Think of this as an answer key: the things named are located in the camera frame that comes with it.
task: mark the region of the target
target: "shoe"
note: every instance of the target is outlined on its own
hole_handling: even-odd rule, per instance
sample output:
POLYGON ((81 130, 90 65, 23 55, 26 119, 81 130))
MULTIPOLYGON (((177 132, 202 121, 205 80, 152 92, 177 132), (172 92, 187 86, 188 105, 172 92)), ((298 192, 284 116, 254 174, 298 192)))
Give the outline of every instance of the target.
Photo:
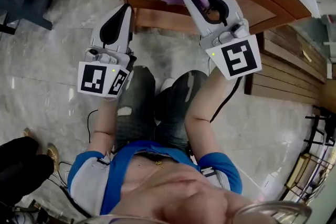
POLYGON ((51 143, 48 144, 47 155, 54 162, 54 172, 57 172, 59 170, 59 155, 58 155, 57 148, 51 143))
POLYGON ((168 89, 169 87, 171 87, 174 84, 174 82, 175 80, 172 78, 166 79, 161 86, 160 92, 163 92, 165 89, 168 89))
POLYGON ((34 140, 38 143, 38 148, 37 148, 37 150, 36 150, 36 155, 40 155, 40 154, 42 154, 42 149, 41 149, 41 147, 40 147, 39 140, 36 139, 35 134, 34 134, 29 128, 25 128, 25 129, 23 130, 23 136, 24 136, 24 137, 30 137, 30 138, 34 139, 34 140))
POLYGON ((30 137, 30 138, 32 138, 32 139, 35 139, 35 138, 34 138, 34 135, 33 135, 33 132, 32 132, 29 128, 25 128, 25 129, 23 130, 23 136, 24 136, 24 137, 30 137))

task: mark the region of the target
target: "black cable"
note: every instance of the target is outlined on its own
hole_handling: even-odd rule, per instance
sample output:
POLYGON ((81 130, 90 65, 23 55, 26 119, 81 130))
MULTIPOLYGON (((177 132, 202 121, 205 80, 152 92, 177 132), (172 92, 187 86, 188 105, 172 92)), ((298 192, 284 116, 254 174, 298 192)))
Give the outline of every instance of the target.
POLYGON ((51 174, 51 176, 55 176, 55 177, 57 178, 57 180, 59 180, 59 178, 58 178, 56 175, 54 175, 54 174, 51 174))
POLYGON ((60 189, 63 191, 63 193, 65 194, 65 196, 67 196, 68 200, 70 201, 70 203, 72 204, 72 206, 78 211, 80 212, 83 216, 85 216, 86 218, 90 218, 91 215, 89 213, 87 213, 84 209, 82 209, 78 204, 76 204, 76 202, 70 197, 68 190, 65 187, 59 186, 60 189))
POLYGON ((61 161, 61 162, 59 162, 58 164, 61 164, 61 163, 65 163, 65 164, 68 164, 68 165, 71 165, 71 166, 72 166, 71 163, 67 163, 67 162, 64 162, 64 161, 61 161))
POLYGON ((47 180, 53 182, 56 186, 60 187, 60 185, 58 185, 55 181, 51 180, 50 178, 47 178, 47 180))
POLYGON ((231 97, 235 94, 235 92, 237 91, 240 81, 241 81, 242 77, 239 77, 236 81, 236 84, 234 85, 231 93, 227 96, 227 98, 225 98, 225 100, 220 104, 220 106, 218 107, 218 109, 216 110, 215 114, 213 115, 212 119, 210 120, 210 122, 212 122, 217 115, 219 114, 220 110, 223 108, 223 106, 231 99, 231 97))
MULTIPOLYGON (((62 161, 62 162, 59 162, 58 164, 62 164, 62 163, 64 163, 64 164, 68 164, 68 165, 72 166, 72 164, 67 163, 67 162, 63 162, 63 161, 62 161)), ((57 173, 58 173, 59 179, 62 181, 62 183, 68 187, 68 184, 62 179, 59 170, 57 171, 57 173)))
POLYGON ((15 213, 14 213, 14 217, 15 217, 15 220, 16 220, 16 224, 19 224, 19 221, 17 221, 17 216, 16 216, 15 213))
POLYGON ((29 208, 25 208, 25 207, 21 207, 21 206, 15 206, 14 210, 16 212, 23 212, 23 213, 28 213, 28 214, 37 213, 38 212, 37 208, 35 208, 35 209, 29 209, 29 208))
POLYGON ((93 112, 96 112, 96 111, 98 111, 98 109, 91 111, 88 115, 87 123, 88 123, 88 132, 89 132, 89 143, 91 143, 91 134, 90 134, 90 129, 89 129, 89 117, 93 112))

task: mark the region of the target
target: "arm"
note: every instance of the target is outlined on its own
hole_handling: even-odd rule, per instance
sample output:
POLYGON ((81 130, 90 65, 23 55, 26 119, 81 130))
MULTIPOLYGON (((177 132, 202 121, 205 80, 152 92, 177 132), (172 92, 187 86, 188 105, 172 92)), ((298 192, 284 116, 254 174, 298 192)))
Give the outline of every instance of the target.
POLYGON ((94 133, 87 151, 111 152, 116 135, 118 99, 103 99, 99 106, 94 133))
POLYGON ((223 101, 227 80, 216 67, 193 99, 185 117, 185 129, 197 161, 212 152, 222 152, 210 120, 223 101))

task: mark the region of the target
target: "blue shirt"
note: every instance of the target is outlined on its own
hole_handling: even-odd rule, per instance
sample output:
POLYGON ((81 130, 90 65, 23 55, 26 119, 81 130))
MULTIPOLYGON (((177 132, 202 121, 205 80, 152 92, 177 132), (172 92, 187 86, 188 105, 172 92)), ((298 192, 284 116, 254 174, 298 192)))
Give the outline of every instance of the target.
MULTIPOLYGON (((113 157, 110 163, 109 178, 100 211, 101 215, 108 214, 120 201, 121 186, 129 163, 135 153, 143 151, 168 155, 176 162, 190 165, 199 172, 201 169, 208 167, 222 171, 228 178, 231 191, 238 194, 242 193, 242 181, 239 172, 225 154, 219 152, 209 153, 199 160, 198 165, 195 165, 183 151, 177 148, 164 147, 157 142, 140 140, 124 146, 113 157)), ((92 157, 104 158, 104 155, 97 151, 87 151, 76 157, 68 176, 69 192, 76 172, 87 159, 92 157)))

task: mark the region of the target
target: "wooden wall panel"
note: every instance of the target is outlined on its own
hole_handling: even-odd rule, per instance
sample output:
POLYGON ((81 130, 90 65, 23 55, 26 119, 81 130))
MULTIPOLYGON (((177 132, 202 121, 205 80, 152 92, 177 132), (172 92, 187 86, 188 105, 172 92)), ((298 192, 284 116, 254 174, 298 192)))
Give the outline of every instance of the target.
POLYGON ((326 76, 323 76, 322 74, 317 72, 313 67, 307 64, 305 61, 303 61, 299 57, 295 56, 294 54, 290 53, 289 51, 281 48, 280 46, 274 44, 273 42, 267 39, 265 39, 264 52, 269 55, 272 55, 273 57, 277 59, 281 59, 281 61, 284 61, 288 65, 300 69, 301 71, 303 71, 304 73, 308 75, 315 77, 322 83, 325 83, 327 79, 326 76))
POLYGON ((262 70, 245 81, 245 93, 260 97, 320 104, 323 83, 268 55, 261 54, 262 70))
POLYGON ((309 61, 307 57, 304 57, 304 61, 314 67, 321 74, 327 73, 327 61, 324 59, 310 44, 308 44, 304 38, 300 35, 297 36, 298 41, 301 44, 302 50, 311 59, 309 61))
POLYGON ((297 40, 297 32, 288 25, 282 25, 270 30, 292 44, 292 46, 296 46, 299 43, 297 40))
POLYGON ((332 72, 332 79, 336 80, 336 64, 332 64, 331 67, 331 72, 332 72))
POLYGON ((281 90, 284 92, 291 92, 301 96, 310 97, 313 99, 318 99, 319 95, 315 92, 311 92, 304 88, 289 84, 287 82, 273 79, 271 77, 263 76, 261 74, 255 74, 253 77, 253 85, 259 85, 264 87, 269 87, 276 90, 281 90))
POLYGON ((261 62, 263 65, 276 68, 284 73, 292 75, 293 77, 301 79, 315 87, 321 87, 321 83, 318 80, 272 57, 261 54, 261 62))
POLYGON ((272 89, 268 87, 263 87, 259 85, 254 85, 252 88, 251 95, 288 100, 293 102, 305 103, 305 104, 315 104, 318 105, 319 101, 310 97, 305 97, 299 94, 284 92, 277 89, 272 89))
POLYGON ((336 113, 336 80, 328 79, 323 85, 321 106, 336 113))
POLYGON ((263 76, 266 76, 266 77, 269 77, 269 78, 273 78, 273 79, 277 79, 277 80, 280 80, 282 82, 286 82, 286 83, 289 83, 293 86, 296 86, 296 87, 300 87, 302 89, 306 89, 310 92, 313 92, 313 93, 317 93, 319 94, 320 91, 321 91, 321 87, 317 87, 317 86, 314 86, 302 79, 299 79, 297 77, 294 77, 288 73, 285 73, 283 71, 280 71, 276 68, 273 68, 273 67, 269 67, 269 66, 266 66, 266 65, 262 65, 262 71, 259 71, 257 72, 258 74, 260 75, 263 75, 263 76))
POLYGON ((274 44, 277 44, 281 48, 291 52, 298 57, 303 57, 302 47, 299 42, 296 42, 295 44, 290 43, 288 40, 286 40, 276 32, 272 31, 272 29, 266 30, 264 32, 264 38, 273 42, 274 44))

